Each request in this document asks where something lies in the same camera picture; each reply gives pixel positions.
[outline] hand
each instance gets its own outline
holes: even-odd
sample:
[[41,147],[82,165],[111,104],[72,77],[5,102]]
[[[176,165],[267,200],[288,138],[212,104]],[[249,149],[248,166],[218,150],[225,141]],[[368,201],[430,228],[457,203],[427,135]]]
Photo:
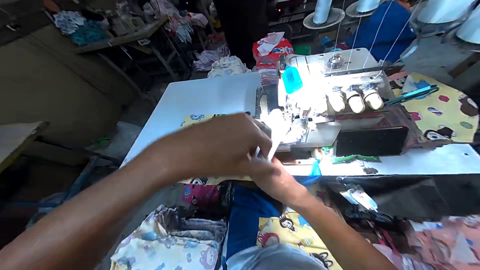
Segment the hand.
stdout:
[[257,147],[267,155],[272,141],[251,116],[238,113],[181,129],[154,142],[138,158],[153,170],[167,167],[184,179],[272,173],[271,163],[249,160],[247,154]]
[[277,169],[276,174],[252,176],[253,181],[259,188],[272,198],[289,207],[295,207],[300,200],[311,196],[307,188],[298,183],[297,180],[285,170],[282,162],[273,158],[272,165]]

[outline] forearm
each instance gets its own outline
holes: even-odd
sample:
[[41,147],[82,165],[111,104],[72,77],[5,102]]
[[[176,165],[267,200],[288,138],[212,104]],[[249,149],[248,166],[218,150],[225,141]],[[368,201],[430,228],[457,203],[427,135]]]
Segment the forearm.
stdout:
[[396,269],[358,232],[312,195],[300,197],[290,207],[309,222],[344,270]]
[[93,268],[131,211],[159,188],[181,180],[168,166],[148,163],[142,157],[132,160],[39,220],[0,251],[2,269]]

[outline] person's left hand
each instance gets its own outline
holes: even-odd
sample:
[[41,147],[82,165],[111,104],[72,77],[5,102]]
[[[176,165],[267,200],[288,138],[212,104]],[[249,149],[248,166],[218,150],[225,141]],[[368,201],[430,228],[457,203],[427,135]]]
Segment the person's left hand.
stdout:
[[252,162],[248,154],[260,147],[264,155],[271,139],[246,113],[219,116],[170,134],[150,145],[137,158],[183,179],[207,176],[272,174],[269,162]]

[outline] table leg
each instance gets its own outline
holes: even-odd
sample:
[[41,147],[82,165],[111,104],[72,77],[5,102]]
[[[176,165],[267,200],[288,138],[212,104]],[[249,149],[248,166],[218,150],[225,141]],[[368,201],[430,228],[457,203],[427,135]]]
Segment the table leg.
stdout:
[[150,46],[152,48],[152,51],[153,53],[156,55],[156,57],[160,60],[160,62],[162,62],[162,64],[165,66],[165,68],[167,69],[168,73],[170,73],[170,76],[172,76],[172,79],[173,81],[177,82],[179,81],[179,77],[178,75],[173,72],[172,68],[170,67],[170,65],[168,64],[168,62],[165,60],[165,58],[163,58],[162,54],[155,48],[154,45],[151,45]]
[[156,100],[153,97],[142,92],[140,87],[138,87],[138,85],[119,66],[117,66],[114,62],[112,62],[105,54],[99,53],[99,52],[97,54],[103,60],[105,60],[105,62],[107,62],[109,66],[111,66],[116,72],[118,72],[123,78],[125,78],[125,80],[127,80],[127,82],[132,86],[132,88],[134,89],[134,91],[137,93],[138,96],[148,100],[154,108],[156,107]]

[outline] person's right hand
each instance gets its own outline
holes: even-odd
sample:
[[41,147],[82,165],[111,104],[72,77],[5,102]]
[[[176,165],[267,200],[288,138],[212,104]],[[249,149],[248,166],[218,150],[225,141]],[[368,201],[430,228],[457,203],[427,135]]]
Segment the person's right hand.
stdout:
[[277,169],[275,174],[252,176],[252,180],[260,189],[272,198],[290,207],[294,207],[300,200],[312,196],[307,188],[298,183],[297,180],[285,170],[282,162],[273,158],[272,164]]

